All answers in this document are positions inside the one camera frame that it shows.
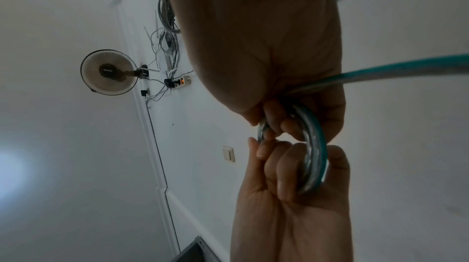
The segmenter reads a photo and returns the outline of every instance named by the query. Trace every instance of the hand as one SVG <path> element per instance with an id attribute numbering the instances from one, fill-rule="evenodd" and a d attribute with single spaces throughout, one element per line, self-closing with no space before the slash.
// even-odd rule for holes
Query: hand
<path id="1" fill-rule="evenodd" d="M 277 99 L 288 88 L 341 73 L 336 0 L 171 0 L 191 63 L 207 89 L 251 124 L 295 129 Z M 293 96 L 330 141 L 343 126 L 343 87 Z M 294 131 L 302 139 L 299 131 Z"/>
<path id="2" fill-rule="evenodd" d="M 250 138 L 231 261 L 352 261 L 350 169 L 343 150 L 329 146 L 325 181 L 313 192 L 297 196 L 297 171 L 305 145 L 263 141 L 258 147 Z"/>

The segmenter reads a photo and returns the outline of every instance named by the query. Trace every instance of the fan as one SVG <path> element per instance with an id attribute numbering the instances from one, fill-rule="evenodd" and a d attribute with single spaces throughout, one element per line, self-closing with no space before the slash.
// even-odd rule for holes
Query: fan
<path id="1" fill-rule="evenodd" d="M 121 95 L 130 91 L 138 79 L 148 77 L 146 65 L 137 68 L 134 61 L 116 50 L 97 50 L 83 59 L 80 73 L 93 92 Z"/>

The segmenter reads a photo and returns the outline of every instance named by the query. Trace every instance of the white wall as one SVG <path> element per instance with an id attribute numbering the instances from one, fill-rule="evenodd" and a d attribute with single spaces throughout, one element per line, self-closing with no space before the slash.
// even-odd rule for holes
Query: white wall
<path id="1" fill-rule="evenodd" d="M 0 261 L 168 261 L 134 96 L 80 77 L 124 49 L 108 1 L 0 3 Z"/>
<path id="2" fill-rule="evenodd" d="M 465 1 L 341 1 L 344 71 L 469 52 Z M 154 3 L 125 0 L 123 8 L 131 14 Z M 150 20 L 138 16 L 135 26 Z M 179 72 L 191 69 L 183 51 Z M 152 78 L 162 80 L 158 73 Z M 346 122 L 335 143 L 352 165 L 356 260 L 469 258 L 468 86 L 467 77 L 346 86 Z M 200 234 L 227 260 L 246 140 L 256 129 L 211 97 L 197 77 L 151 107 L 181 248 Z M 234 148 L 236 163 L 223 159 L 223 145 Z"/>

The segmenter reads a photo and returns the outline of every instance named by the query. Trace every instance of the white light switch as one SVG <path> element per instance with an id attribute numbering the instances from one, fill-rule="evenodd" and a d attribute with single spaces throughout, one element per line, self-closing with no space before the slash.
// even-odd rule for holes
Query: white light switch
<path id="1" fill-rule="evenodd" d="M 225 160 L 234 162 L 235 161 L 235 152 L 233 148 L 223 146 L 223 157 L 225 157 Z"/>

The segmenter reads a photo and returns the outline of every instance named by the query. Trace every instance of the white extension socket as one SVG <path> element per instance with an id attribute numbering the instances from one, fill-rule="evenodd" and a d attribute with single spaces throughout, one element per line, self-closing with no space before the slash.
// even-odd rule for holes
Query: white extension socket
<path id="1" fill-rule="evenodd" d="M 177 79 L 174 79 L 173 82 L 174 82 L 174 86 L 175 86 L 173 88 L 173 90 L 176 90 L 176 89 L 180 89 L 182 87 L 190 85 L 191 84 L 191 78 L 188 75 L 183 75 L 183 76 L 180 76 Z"/>

